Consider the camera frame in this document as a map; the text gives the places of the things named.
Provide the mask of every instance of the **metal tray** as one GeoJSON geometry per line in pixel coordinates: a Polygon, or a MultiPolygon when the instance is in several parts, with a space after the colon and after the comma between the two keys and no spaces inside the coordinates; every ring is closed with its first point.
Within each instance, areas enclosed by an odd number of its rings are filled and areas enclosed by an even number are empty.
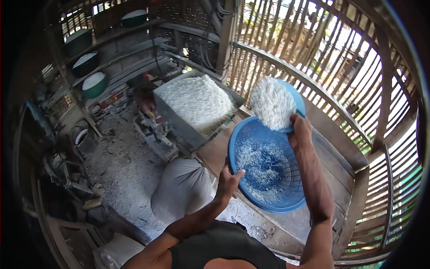
{"type": "MultiPolygon", "coordinates": [[[[202,72],[199,72],[197,70],[193,70],[190,72],[187,72],[185,74],[182,74],[178,77],[175,77],[174,79],[170,80],[169,82],[164,83],[160,87],[156,88],[154,90],[154,99],[155,103],[157,105],[157,111],[158,113],[163,117],[164,120],[166,120],[173,129],[183,138],[185,139],[194,150],[198,149],[203,144],[206,144],[210,140],[212,140],[216,134],[218,134],[233,118],[234,114],[231,115],[230,119],[227,119],[224,123],[220,124],[220,126],[208,137],[204,137],[202,134],[200,134],[196,129],[194,129],[191,125],[189,125],[184,119],[179,117],[173,109],[164,102],[163,99],[161,99],[160,94],[166,89],[167,86],[171,85],[172,83],[175,83],[178,80],[182,80],[184,78],[188,77],[201,77],[204,74],[202,72]]],[[[227,86],[222,84],[221,82],[214,80],[211,78],[220,88],[224,89],[228,94],[230,94],[233,97],[233,100],[236,103],[237,110],[239,110],[239,107],[245,103],[245,99],[235,93],[234,91],[230,90],[227,86]]]]}

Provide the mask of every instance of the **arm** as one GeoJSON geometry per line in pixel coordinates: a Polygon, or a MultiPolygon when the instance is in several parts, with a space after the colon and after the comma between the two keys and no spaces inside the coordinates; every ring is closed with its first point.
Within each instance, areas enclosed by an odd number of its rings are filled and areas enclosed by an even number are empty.
{"type": "Polygon", "coordinates": [[[142,252],[129,259],[122,268],[171,268],[172,255],[168,249],[208,228],[227,207],[230,198],[237,189],[240,178],[244,174],[245,170],[240,170],[236,175],[232,176],[229,172],[226,158],[214,200],[197,212],[186,215],[167,226],[163,234],[146,246],[142,252]]]}
{"type": "Polygon", "coordinates": [[[298,114],[292,115],[290,120],[294,124],[294,133],[289,135],[289,141],[298,163],[303,192],[312,220],[301,256],[301,266],[333,268],[331,254],[332,219],[335,210],[333,196],[312,145],[310,122],[298,114]]]}

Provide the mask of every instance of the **electrical wire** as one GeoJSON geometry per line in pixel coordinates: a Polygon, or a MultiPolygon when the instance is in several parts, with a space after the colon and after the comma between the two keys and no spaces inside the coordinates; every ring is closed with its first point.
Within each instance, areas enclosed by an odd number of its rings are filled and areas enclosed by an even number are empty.
{"type": "MultiPolygon", "coordinates": [[[[216,10],[218,10],[218,12],[220,12],[220,13],[222,13],[223,15],[225,14],[225,15],[233,15],[233,14],[235,14],[235,13],[238,13],[238,5],[237,5],[237,3],[236,3],[236,1],[235,1],[235,7],[234,7],[234,10],[233,11],[227,11],[227,10],[225,10],[225,9],[223,9],[222,8],[222,6],[221,6],[221,3],[220,3],[220,1],[219,0],[215,0],[216,1],[216,3],[211,3],[211,6],[212,6],[212,10],[211,10],[211,15],[209,16],[209,19],[208,19],[208,25],[207,25],[207,27],[206,27],[206,30],[205,30],[205,32],[203,33],[203,35],[202,35],[202,40],[201,40],[201,42],[200,42],[200,60],[202,61],[202,63],[204,63],[207,67],[209,67],[210,69],[212,69],[212,70],[214,70],[214,71],[225,71],[225,70],[227,70],[228,68],[229,68],[229,66],[230,66],[230,61],[231,61],[231,57],[232,57],[232,55],[233,55],[233,51],[234,51],[234,47],[232,46],[232,45],[230,45],[230,56],[229,56],[229,59],[228,59],[228,61],[227,61],[227,64],[225,64],[224,66],[223,66],[223,68],[222,69],[217,69],[217,68],[214,68],[213,66],[212,66],[212,64],[210,63],[210,61],[209,61],[209,55],[208,55],[208,37],[209,37],[209,27],[210,27],[210,25],[212,24],[212,18],[213,18],[213,15],[215,14],[215,12],[216,12],[216,10]]],[[[219,18],[221,18],[221,19],[224,19],[224,18],[222,18],[221,17],[221,15],[219,14],[219,13],[216,13],[217,14],[217,16],[219,17],[219,18]]]]}
{"type": "Polygon", "coordinates": [[[163,75],[163,71],[161,70],[160,64],[158,63],[158,59],[157,59],[157,47],[155,46],[155,40],[154,40],[155,39],[154,38],[155,37],[155,32],[154,32],[154,28],[153,28],[152,24],[149,25],[149,35],[150,35],[151,40],[152,40],[152,48],[153,48],[153,52],[154,52],[155,62],[157,64],[158,70],[160,71],[160,78],[161,78],[161,81],[163,83],[165,83],[166,82],[166,78],[163,75]]]}

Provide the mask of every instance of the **shredded coconut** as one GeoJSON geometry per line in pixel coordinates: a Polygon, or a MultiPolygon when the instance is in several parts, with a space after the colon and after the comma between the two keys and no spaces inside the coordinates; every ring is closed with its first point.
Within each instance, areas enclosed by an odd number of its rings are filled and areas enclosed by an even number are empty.
{"type": "Polygon", "coordinates": [[[178,80],[167,86],[160,97],[206,137],[236,111],[233,98],[208,75],[178,80]]]}
{"type": "Polygon", "coordinates": [[[130,13],[127,13],[122,20],[124,19],[129,19],[129,18],[133,18],[133,17],[137,17],[137,16],[141,16],[141,15],[146,15],[148,14],[146,11],[142,10],[142,9],[138,9],[135,11],[131,11],[130,13]]]}
{"type": "Polygon", "coordinates": [[[271,130],[282,130],[290,123],[296,105],[291,93],[273,77],[263,77],[252,88],[249,100],[252,110],[271,130]]]}
{"type": "Polygon", "coordinates": [[[106,75],[102,72],[97,72],[95,74],[92,74],[91,76],[87,77],[83,81],[82,90],[89,90],[93,88],[95,85],[97,85],[100,81],[104,79],[106,75]]]}
{"type": "Polygon", "coordinates": [[[87,53],[87,54],[83,55],[82,57],[79,58],[79,60],[76,61],[76,63],[73,65],[73,68],[76,68],[77,66],[85,63],[86,61],[88,61],[89,59],[94,57],[96,54],[97,54],[97,52],[87,53]]]}
{"type": "Polygon", "coordinates": [[[245,169],[241,179],[246,189],[259,201],[273,204],[282,200],[291,184],[292,169],[284,150],[276,144],[265,144],[251,138],[236,141],[235,160],[238,170],[245,169]]]}

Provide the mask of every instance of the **blue plastic basin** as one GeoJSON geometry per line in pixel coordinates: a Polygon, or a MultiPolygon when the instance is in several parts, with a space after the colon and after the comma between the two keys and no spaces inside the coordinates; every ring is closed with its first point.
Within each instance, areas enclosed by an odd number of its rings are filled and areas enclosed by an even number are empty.
{"type": "Polygon", "coordinates": [[[228,143],[230,169],[245,169],[239,189],[257,207],[288,213],[305,203],[300,171],[285,134],[264,126],[257,117],[240,122],[228,143]]]}

